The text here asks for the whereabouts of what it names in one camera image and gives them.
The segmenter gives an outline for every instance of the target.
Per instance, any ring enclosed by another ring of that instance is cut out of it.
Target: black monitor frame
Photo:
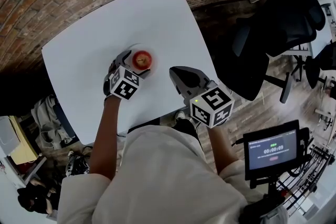
[[[296,131],[296,145],[297,145],[297,154],[296,158],[284,163],[275,164],[272,166],[267,166],[259,169],[249,168],[249,146],[248,142],[262,140],[265,138],[277,136],[282,133]],[[303,154],[300,151],[300,126],[299,121],[287,122],[280,126],[271,127],[268,129],[247,133],[243,135],[244,138],[244,151],[245,151],[245,180],[264,178],[272,175],[281,175],[282,173],[297,168],[302,163]]]

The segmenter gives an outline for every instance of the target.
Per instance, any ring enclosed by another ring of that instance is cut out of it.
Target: white t-shirt
[[[113,181],[63,180],[58,224],[238,223],[248,202],[261,199],[245,182],[243,161],[217,175],[194,137],[149,125],[128,134]]]

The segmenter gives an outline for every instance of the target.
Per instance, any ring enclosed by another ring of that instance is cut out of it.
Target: black hair
[[[17,196],[17,200],[19,201],[19,204],[25,208],[29,212],[33,212],[30,204],[30,198],[26,195],[19,195]]]

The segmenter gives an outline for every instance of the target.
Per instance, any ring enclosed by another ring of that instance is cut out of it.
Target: screen
[[[296,131],[248,142],[250,170],[264,168],[295,159],[297,156]]]

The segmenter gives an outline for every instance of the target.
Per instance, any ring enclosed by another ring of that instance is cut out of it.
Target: white cube
[[[110,77],[110,93],[121,99],[129,100],[140,87],[142,81],[142,78],[120,66]]]
[[[220,84],[190,100],[191,117],[212,128],[231,116],[234,103],[226,87]]]

